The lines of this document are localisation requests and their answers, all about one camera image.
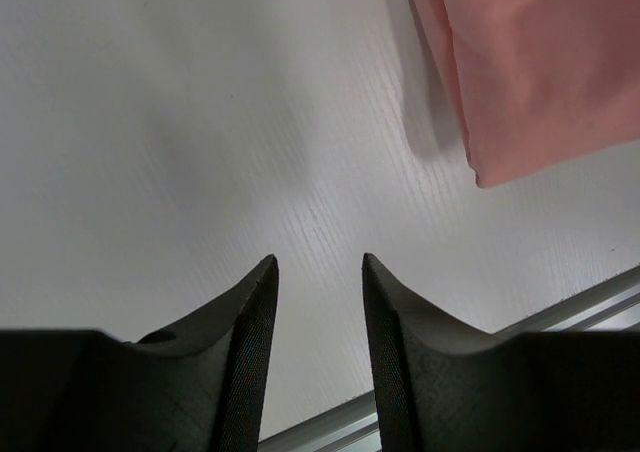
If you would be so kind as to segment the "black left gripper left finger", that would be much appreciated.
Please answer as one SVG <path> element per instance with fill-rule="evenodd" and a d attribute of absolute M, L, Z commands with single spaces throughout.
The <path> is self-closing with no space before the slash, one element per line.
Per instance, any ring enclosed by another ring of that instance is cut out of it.
<path fill-rule="evenodd" d="M 5 451 L 254 451 L 278 300 L 265 257 L 137 342 L 98 330 L 1 334 Z"/>

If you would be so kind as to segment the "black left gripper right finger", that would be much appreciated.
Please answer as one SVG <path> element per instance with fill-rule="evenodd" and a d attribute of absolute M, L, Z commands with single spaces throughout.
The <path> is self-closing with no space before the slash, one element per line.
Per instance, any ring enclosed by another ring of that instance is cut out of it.
<path fill-rule="evenodd" d="M 366 254 L 363 300 L 386 451 L 635 451 L 635 331 L 481 331 Z"/>

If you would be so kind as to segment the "salmon pink t shirt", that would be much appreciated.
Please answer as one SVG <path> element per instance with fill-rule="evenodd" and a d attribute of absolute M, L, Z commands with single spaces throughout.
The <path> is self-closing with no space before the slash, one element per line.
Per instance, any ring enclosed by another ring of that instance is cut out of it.
<path fill-rule="evenodd" d="M 482 188 L 639 137 L 639 0 L 412 0 Z"/>

